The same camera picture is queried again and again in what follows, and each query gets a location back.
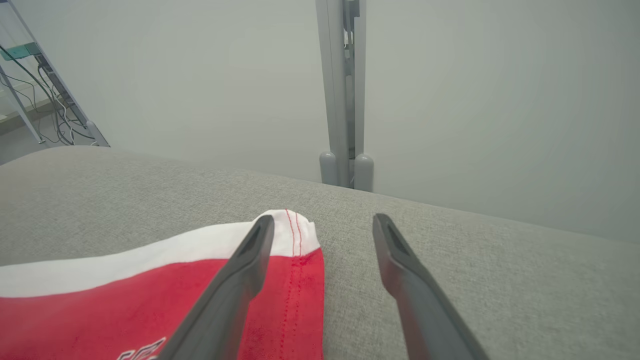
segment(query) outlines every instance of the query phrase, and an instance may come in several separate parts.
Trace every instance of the cable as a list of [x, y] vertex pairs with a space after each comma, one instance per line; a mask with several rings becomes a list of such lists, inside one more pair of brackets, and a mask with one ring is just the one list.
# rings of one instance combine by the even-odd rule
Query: cable
[[[38, 75], [40, 75], [40, 77], [42, 78], [42, 74], [40, 73], [41, 68], [42, 68], [41, 66], [38, 66]], [[47, 85], [47, 88], [49, 88], [49, 90], [51, 91], [51, 96], [53, 96], [53, 98], [58, 102], [58, 104], [62, 106], [63, 108], [62, 121], [64, 121], [67, 127], [69, 128], [69, 134], [71, 134], [71, 144], [75, 145], [76, 139], [74, 138], [74, 129], [73, 127], [71, 127], [71, 124], [69, 124], [67, 121], [67, 107], [65, 107], [65, 105], [58, 99], [58, 97], [56, 96], [56, 93], [53, 91], [51, 86], [47, 84], [46, 81], [44, 81], [44, 84]]]
[[[44, 81], [44, 78], [42, 77], [42, 75], [40, 75], [40, 78], [43, 79], [43, 83], [47, 83], [46, 81]], [[51, 91], [51, 97], [54, 97], [54, 92], [53, 90], [51, 90], [50, 87], [47, 86], [47, 88], [49, 88], [49, 90]], [[60, 138], [60, 140], [62, 141], [63, 144], [65, 145], [73, 145], [66, 137], [65, 137], [65, 132], [60, 130], [60, 121], [59, 121], [59, 115], [60, 113], [58, 113], [58, 107], [56, 106], [55, 102], [52, 102], [51, 105], [54, 108], [54, 119], [52, 120], [54, 122], [54, 127], [56, 128], [57, 134], [58, 134], [58, 138]]]
[[[5, 74], [4, 72], [0, 72], [0, 74], [2, 74], [2, 75], [4, 75], [4, 76], [6, 76], [6, 77], [8, 77], [8, 78], [12, 78], [11, 76], [8, 76], [8, 75], [7, 75], [7, 74]], [[7, 86], [7, 87], [8, 87], [8, 85], [7, 85], [7, 84], [5, 84], [5, 83], [4, 83], [4, 81], [2, 81], [2, 79], [0, 79], [0, 83], [2, 83], [4, 86]], [[33, 89], [34, 89], [34, 90], [33, 90], [33, 98], [35, 99], [35, 88], [33, 88]], [[27, 95], [24, 95], [20, 90], [13, 89], [13, 91], [15, 91], [15, 92], [17, 92], [18, 94], [20, 94], [20, 95], [22, 95], [22, 96], [26, 97], [26, 98], [27, 98], [27, 100], [31, 103], [31, 107], [36, 108], [36, 106], [33, 104], [33, 101], [31, 101], [31, 98], [30, 98], [30, 97], [28, 97]], [[51, 140], [48, 136], [44, 135], [44, 134], [40, 131], [40, 123], [41, 123], [41, 119], [38, 119], [38, 127], [37, 127], [37, 129], [38, 129], [38, 134], [39, 134], [40, 136], [44, 137], [45, 139], [47, 139], [47, 140], [48, 140], [48, 141], [50, 141], [51, 143], [58, 143], [58, 142], [60, 142], [60, 137], [58, 137], [58, 141], [53, 141], [53, 140]]]
[[[40, 88], [42, 89], [42, 91], [44, 91], [44, 93], [47, 95], [47, 97], [49, 98], [49, 101], [51, 101], [51, 103], [53, 104], [54, 108], [55, 108], [55, 103], [53, 101], [53, 99], [51, 99], [51, 96], [49, 96], [49, 93], [47, 92], [47, 90], [44, 88], [44, 86], [42, 86], [41, 82], [39, 82], [38, 79], [36, 79], [36, 77], [29, 71], [27, 70], [27, 68], [25, 68], [24, 66], [22, 66], [22, 64], [16, 60], [13, 55], [11, 55], [4, 47], [2, 47], [2, 45], [0, 45], [0, 50], [4, 51], [5, 54], [7, 54], [7, 56], [9, 56], [11, 58], [11, 60], [13, 60], [14, 63], [16, 63], [22, 70], [24, 70], [24, 72], [26, 72], [27, 74], [29, 74], [29, 76], [31, 76], [31, 79], [33, 79], [38, 86], [40, 86]], [[58, 134], [60, 136], [62, 136], [62, 139], [64, 139], [65, 141], [63, 142], [67, 142], [69, 145], [72, 145], [71, 142], [69, 140], [67, 140], [67, 138], [65, 138], [64, 134], [60, 131], [60, 127], [58, 126]]]
[[[51, 95], [53, 96], [53, 89], [49, 86], [49, 84], [47, 83], [47, 81], [44, 79], [44, 77], [42, 76], [42, 73], [40, 72], [40, 69], [43, 69], [42, 64], [38, 64], [38, 75], [40, 75], [40, 79], [42, 80], [42, 82], [47, 85], [47, 88], [49, 90], [51, 90]], [[79, 119], [69, 119], [69, 121], [80, 121]]]
[[71, 127], [71, 125], [67, 122], [68, 118], [67, 118], [67, 108], [64, 106], [64, 104], [62, 104], [62, 102], [60, 102], [60, 100], [58, 99], [58, 96], [56, 95], [56, 92], [53, 90], [53, 88], [51, 88], [49, 86], [49, 84], [47, 84], [46, 81], [44, 81], [44, 78], [42, 77], [42, 73], [40, 72], [40, 69], [42, 69], [42, 65], [38, 65], [38, 75], [40, 75], [40, 78], [42, 79], [42, 82], [47, 85], [47, 88], [49, 88], [49, 90], [51, 90], [51, 95], [53, 96], [53, 98], [58, 102], [58, 104], [60, 104], [60, 106], [62, 106], [62, 108], [64, 109], [64, 114], [62, 116], [62, 120], [65, 122], [65, 124], [67, 124], [67, 126], [69, 127], [69, 133], [71, 134], [71, 142], [75, 145], [75, 140], [74, 140], [74, 133], [84, 136], [85, 138], [89, 138], [89, 139], [93, 139], [91, 136], [87, 136], [85, 134], [82, 134], [81, 132], [75, 130], [73, 127]]

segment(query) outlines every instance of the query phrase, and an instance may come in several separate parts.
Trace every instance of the white trim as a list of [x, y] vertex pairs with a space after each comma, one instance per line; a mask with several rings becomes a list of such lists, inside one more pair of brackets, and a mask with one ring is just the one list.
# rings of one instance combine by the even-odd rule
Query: white trim
[[[275, 221], [271, 256], [306, 255], [320, 247], [304, 216], [269, 210]], [[203, 227], [119, 254], [0, 267], [0, 297], [34, 297], [92, 289], [173, 263], [228, 259], [253, 222]]]

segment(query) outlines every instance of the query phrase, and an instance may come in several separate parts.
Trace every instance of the metal pole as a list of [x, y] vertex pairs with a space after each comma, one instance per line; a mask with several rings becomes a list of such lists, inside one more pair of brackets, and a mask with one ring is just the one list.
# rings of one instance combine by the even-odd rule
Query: metal pole
[[364, 90], [367, 46], [367, 0], [360, 0], [360, 16], [354, 20], [353, 36], [353, 98], [355, 103], [356, 157], [364, 153]]
[[27, 127], [29, 128], [29, 131], [31, 131], [31, 134], [33, 134], [33, 137], [36, 139], [36, 141], [38, 143], [44, 143], [44, 140], [40, 137], [40, 134], [38, 134], [38, 131], [36, 131], [36, 129], [33, 127], [31, 120], [29, 120], [27, 111], [24, 109], [24, 105], [22, 105], [22, 101], [20, 101], [20, 98], [18, 97], [18, 93], [15, 92], [15, 89], [13, 89], [13, 86], [11, 85], [11, 81], [9, 81], [9, 78], [5, 76], [2, 66], [0, 66], [0, 77], [2, 77], [2, 80], [3, 80], [3, 83], [0, 85], [4, 89], [9, 90], [9, 92], [12, 95], [12, 96], [9, 96], [9, 101], [13, 105], [13, 108], [15, 108], [15, 110], [18, 112], [18, 114], [22, 118], [22, 121], [24, 121], [24, 124], [27, 125]]
[[342, 0], [316, 0], [329, 147], [335, 155], [339, 186], [349, 186], [346, 73]]

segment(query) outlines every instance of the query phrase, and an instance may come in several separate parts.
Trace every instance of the black wire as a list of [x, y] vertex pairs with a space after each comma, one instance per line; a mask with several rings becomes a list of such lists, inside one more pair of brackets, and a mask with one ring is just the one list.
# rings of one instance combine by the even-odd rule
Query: black wire
[[[16, 63], [22, 70], [24, 70], [24, 72], [26, 72], [27, 74], [29, 74], [29, 76], [31, 76], [31, 79], [33, 79], [38, 86], [40, 86], [40, 88], [42, 89], [42, 91], [44, 91], [44, 93], [47, 95], [47, 97], [49, 98], [49, 101], [51, 101], [51, 103], [53, 104], [54, 108], [56, 108], [56, 105], [53, 101], [53, 99], [51, 98], [51, 96], [49, 96], [49, 93], [47, 92], [47, 90], [44, 88], [44, 86], [42, 86], [41, 82], [39, 82], [38, 79], [36, 79], [36, 77], [29, 71], [27, 70], [27, 68], [25, 68], [24, 66], [22, 66], [22, 64], [16, 60], [13, 55], [11, 55], [4, 47], [2, 47], [2, 45], [0, 45], [0, 50], [4, 51], [5, 54], [7, 54], [7, 56], [9, 56], [11, 58], [11, 60], [13, 60], [14, 63]], [[64, 139], [69, 145], [73, 145], [72, 142], [70, 142], [67, 138], [65, 138], [64, 134], [60, 132], [60, 127], [58, 127], [58, 134], [62, 137], [62, 139]]]
[[[44, 78], [42, 77], [42, 75], [40, 75], [40, 78], [42, 79], [42, 82], [43, 82], [43, 83], [46, 83], [46, 81], [44, 81]], [[51, 91], [51, 96], [52, 96], [52, 97], [54, 97], [54, 96], [55, 96], [55, 94], [54, 94], [54, 92], [53, 92], [53, 89], [52, 89], [52, 88], [49, 88], [49, 90]], [[51, 119], [51, 121], [52, 121], [52, 123], [53, 123], [53, 127], [54, 127], [54, 128], [55, 128], [55, 130], [56, 130], [56, 134], [58, 135], [58, 138], [62, 141], [62, 143], [63, 143], [64, 145], [73, 145], [73, 144], [72, 144], [72, 143], [71, 143], [67, 138], [65, 138], [65, 136], [64, 136], [64, 135], [65, 135], [65, 132], [64, 132], [64, 131], [62, 131], [62, 130], [60, 130], [60, 120], [59, 120], [60, 113], [58, 113], [58, 111], [59, 111], [59, 110], [58, 110], [58, 105], [56, 104], [56, 102], [55, 102], [55, 101], [54, 101], [54, 102], [52, 102], [52, 103], [51, 103], [51, 105], [52, 105], [52, 106], [53, 106], [53, 108], [54, 108], [54, 112], [53, 112], [53, 113], [54, 113], [54, 118], [53, 118], [53, 119]]]
[[[40, 78], [42, 78], [42, 75], [41, 75], [41, 73], [40, 73], [40, 67], [41, 67], [41, 65], [40, 65], [40, 64], [38, 64], [38, 74], [40, 75]], [[53, 89], [52, 89], [51, 87], [49, 87], [48, 85], [47, 85], [47, 88], [49, 88], [49, 90], [51, 91], [51, 97], [53, 97], [54, 99], [56, 99], [56, 100], [57, 100], [57, 98], [56, 98], [56, 94], [53, 92]], [[52, 105], [53, 105], [54, 109], [56, 109], [56, 114], [58, 114], [58, 111], [59, 111], [59, 110], [58, 110], [58, 106], [56, 105], [56, 103], [55, 103], [55, 102], [52, 102]], [[67, 115], [66, 115], [66, 111], [65, 111], [65, 109], [66, 109], [66, 108], [65, 108], [64, 106], [62, 106], [62, 115], [61, 115], [60, 117], [62, 118], [62, 121], [63, 121], [63, 122], [67, 125], [67, 127], [69, 128], [69, 134], [71, 135], [71, 141], [69, 141], [67, 138], [65, 138], [65, 137], [64, 137], [64, 135], [63, 135], [63, 131], [62, 131], [62, 130], [60, 130], [60, 126], [61, 126], [61, 124], [60, 124], [60, 122], [58, 121], [58, 117], [56, 117], [56, 126], [57, 126], [57, 128], [58, 128], [58, 134], [62, 136], [62, 139], [64, 139], [64, 141], [63, 141], [63, 142], [64, 142], [64, 143], [66, 143], [67, 145], [75, 145], [75, 144], [76, 144], [76, 141], [75, 141], [75, 139], [74, 139], [73, 128], [72, 128], [72, 127], [71, 127], [71, 125], [69, 125], [69, 123], [67, 122]]]
[[[40, 72], [40, 69], [42, 69], [42, 64], [38, 64], [38, 75], [40, 75], [40, 79], [42, 79], [42, 82], [46, 84], [47, 82], [44, 80], [44, 77], [42, 76], [42, 73]], [[56, 95], [53, 93], [53, 89], [52, 89], [52, 88], [49, 88], [49, 89], [51, 90], [51, 96], [56, 97]], [[65, 116], [64, 112], [63, 112], [63, 114], [62, 114], [62, 118], [63, 118], [63, 120], [65, 120], [65, 118], [66, 118], [66, 116]], [[81, 133], [81, 132], [79, 132], [78, 130], [76, 130], [76, 129], [74, 129], [73, 127], [71, 127], [71, 125], [68, 125], [68, 126], [69, 126], [69, 128], [71, 128], [71, 131], [73, 131], [74, 133], [76, 133], [76, 134], [78, 134], [78, 135], [80, 135], [80, 136], [84, 136], [84, 137], [85, 137], [85, 138], [87, 138], [87, 139], [95, 140], [95, 139], [94, 139], [93, 137], [91, 137], [91, 136], [88, 136], [88, 135], [82, 134], [82, 133]]]
[[[40, 72], [40, 69], [42, 69], [42, 68], [43, 68], [42, 64], [38, 64], [38, 75], [40, 75], [40, 79], [42, 80], [42, 82], [46, 84], [47, 81], [44, 79], [44, 77], [42, 76], [42, 73]], [[49, 89], [51, 90], [51, 96], [55, 96], [55, 94], [53, 93], [53, 89], [52, 88], [49, 88]], [[69, 119], [69, 120], [70, 121], [80, 121], [79, 119]]]
[[[0, 72], [0, 74], [2, 74], [2, 75], [4, 75], [4, 76], [6, 76], [6, 77], [8, 77], [8, 78], [11, 78], [11, 76], [8, 76], [7, 74], [5, 74], [5, 73], [3, 73], [3, 72]], [[5, 84], [5, 83], [4, 83], [4, 81], [2, 81], [2, 79], [0, 79], [0, 83], [2, 83], [4, 86], [7, 86], [7, 87], [8, 87], [8, 85], [7, 85], [7, 84]], [[16, 90], [16, 89], [13, 89], [13, 90], [14, 90], [15, 92], [17, 92], [18, 94], [20, 94], [20, 95], [22, 95], [22, 96], [26, 97], [26, 98], [27, 98], [27, 100], [31, 103], [31, 106], [32, 106], [33, 108], [35, 108], [35, 105], [33, 104], [33, 101], [31, 101], [31, 98], [30, 98], [30, 97], [28, 97], [27, 95], [24, 95], [20, 90]], [[34, 90], [33, 90], [33, 98], [35, 99], [35, 88], [34, 88]], [[53, 141], [53, 140], [51, 140], [47, 135], [44, 135], [44, 134], [40, 131], [40, 123], [41, 123], [41, 119], [38, 119], [38, 135], [40, 135], [40, 136], [44, 137], [45, 139], [47, 139], [47, 140], [48, 140], [48, 141], [50, 141], [51, 143], [58, 143], [58, 142], [60, 142], [60, 137], [58, 137], [58, 141]]]

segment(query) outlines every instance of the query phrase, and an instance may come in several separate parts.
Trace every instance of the white wall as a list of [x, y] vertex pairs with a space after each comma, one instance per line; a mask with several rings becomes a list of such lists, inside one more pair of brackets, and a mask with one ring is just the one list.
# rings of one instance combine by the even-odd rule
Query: white wall
[[374, 191], [640, 241], [639, 39], [633, 0], [368, 1]]
[[[16, 16], [15, 12], [13, 12], [13, 10], [11, 9], [11, 5], [9, 5], [8, 3], [0, 4], [0, 45], [2, 45], [5, 49], [8, 49], [9, 47], [30, 43], [32, 41], [33, 40], [31, 40], [29, 33], [24, 28], [22, 23], [20, 23], [20, 20]], [[33, 57], [24, 58], [18, 61], [32, 74], [34, 74], [36, 77], [38, 76], [38, 62]], [[29, 75], [26, 74], [22, 69], [20, 69], [20, 67], [14, 62], [5, 61], [4, 58], [0, 58], [0, 65], [2, 66], [5, 74], [16, 79], [27, 81], [28, 83], [36, 86], [36, 102], [47, 100], [47, 96], [38, 87], [36, 82], [33, 81], [33, 79], [31, 79]], [[10, 81], [12, 82], [14, 89], [22, 92], [24, 95], [28, 96], [31, 101], [33, 101], [33, 88], [31, 86], [12, 79], [10, 79]], [[7, 92], [5, 92], [4, 89], [0, 86], [0, 115], [8, 115], [15, 112], [15, 109], [7, 99], [7, 96], [11, 96], [11, 94], [7, 94]], [[30, 106], [29, 100], [27, 100], [25, 97], [21, 96], [20, 100], [22, 101], [25, 108], [28, 108]]]
[[13, 3], [112, 147], [320, 181], [313, 1]]

